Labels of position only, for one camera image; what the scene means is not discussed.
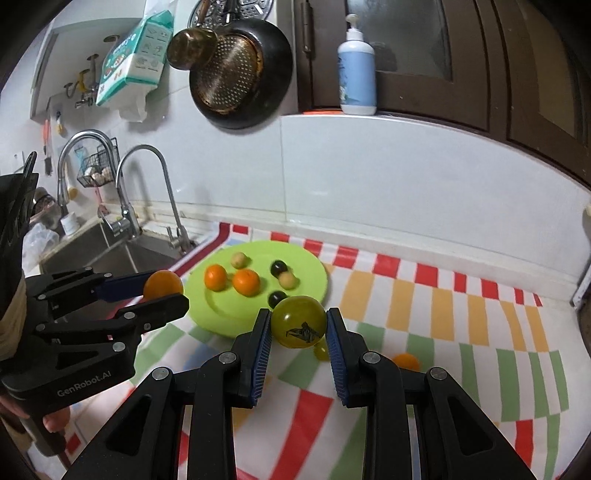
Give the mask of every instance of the yellow-green ball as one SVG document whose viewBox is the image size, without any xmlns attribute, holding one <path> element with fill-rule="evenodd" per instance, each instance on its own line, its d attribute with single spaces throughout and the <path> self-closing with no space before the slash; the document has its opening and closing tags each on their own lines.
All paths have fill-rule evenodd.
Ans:
<svg viewBox="0 0 591 480">
<path fill-rule="evenodd" d="M 287 348 L 308 348 L 326 333 L 326 312 L 312 297 L 281 300 L 271 314 L 271 333 Z"/>
</svg>

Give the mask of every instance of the orange handle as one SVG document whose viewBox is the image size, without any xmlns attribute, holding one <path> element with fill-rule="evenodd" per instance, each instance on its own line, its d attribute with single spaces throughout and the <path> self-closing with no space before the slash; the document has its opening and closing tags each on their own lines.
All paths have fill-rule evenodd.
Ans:
<svg viewBox="0 0 591 480">
<path fill-rule="evenodd" d="M 49 138 L 49 119 L 45 120 L 43 124 L 43 145 L 47 146 L 47 139 Z"/>
</svg>

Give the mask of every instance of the wooden cabinet door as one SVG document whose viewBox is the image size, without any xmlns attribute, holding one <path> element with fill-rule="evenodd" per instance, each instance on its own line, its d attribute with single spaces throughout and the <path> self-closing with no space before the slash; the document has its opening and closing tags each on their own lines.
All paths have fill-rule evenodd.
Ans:
<svg viewBox="0 0 591 480">
<path fill-rule="evenodd" d="M 295 0 L 294 13 L 302 111 L 339 107 L 337 48 L 346 14 L 355 13 L 376 52 L 379 110 L 488 130 L 485 42 L 473 1 Z"/>
<path fill-rule="evenodd" d="M 591 183 L 589 78 L 530 0 L 495 0 L 506 45 L 508 140 Z"/>
</svg>

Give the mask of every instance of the stainless steel sink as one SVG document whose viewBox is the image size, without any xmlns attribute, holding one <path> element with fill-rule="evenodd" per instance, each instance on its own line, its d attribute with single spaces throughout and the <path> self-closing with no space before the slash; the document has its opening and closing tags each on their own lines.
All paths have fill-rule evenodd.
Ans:
<svg viewBox="0 0 591 480">
<path fill-rule="evenodd" d="M 92 267 L 96 273 L 120 277 L 169 268 L 180 257 L 165 237 L 145 233 L 134 239 L 117 239 L 99 223 L 43 259 L 40 270 L 41 273 L 59 273 Z M 116 308 L 115 304 L 99 300 L 68 314 L 67 319 L 100 320 Z"/>
</svg>

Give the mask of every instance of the backsplash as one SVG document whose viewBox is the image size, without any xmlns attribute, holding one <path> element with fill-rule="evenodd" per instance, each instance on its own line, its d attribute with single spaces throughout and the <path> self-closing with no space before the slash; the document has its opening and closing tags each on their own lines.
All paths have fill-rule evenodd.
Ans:
<svg viewBox="0 0 591 480">
<path fill-rule="evenodd" d="M 271 19 L 289 20 L 291 4 L 277 4 L 286 10 Z M 175 31 L 186 26 L 193 7 L 193 0 L 178 2 Z M 30 84 L 23 70 L 27 58 L 13 76 Z M 11 78 L 7 88 L 14 86 Z M 11 100 L 2 92 L 2 152 L 41 152 L 41 126 L 25 118 L 11 127 L 5 102 Z M 591 254 L 591 225 L 583 215 L 587 189 L 521 151 L 466 131 L 340 115 L 283 115 L 250 130 L 224 131 L 193 104 L 188 73 L 168 66 L 147 96 L 148 118 L 141 124 L 98 107 L 74 110 L 65 96 L 52 98 L 52 119 L 58 106 L 67 135 L 52 129 L 54 168 L 63 144 L 84 128 L 117 137 L 122 155 L 151 144 L 167 160 L 180 209 L 185 205 L 191 215 L 224 212 L 245 222 L 257 218 L 382 238 L 480 262 L 485 270 L 529 269 L 568 285 L 577 283 Z M 281 113 L 296 110 L 292 85 Z M 92 153 L 96 144 L 87 148 Z M 156 157 L 141 151 L 134 159 L 124 172 L 130 199 L 167 202 Z M 73 154 L 71 161 L 78 165 Z M 70 169 L 73 181 L 76 170 Z M 42 176 L 40 184 L 55 194 L 57 177 Z M 112 186 L 101 195 L 116 199 Z M 85 189 L 69 208 L 94 215 L 93 190 Z"/>
</svg>

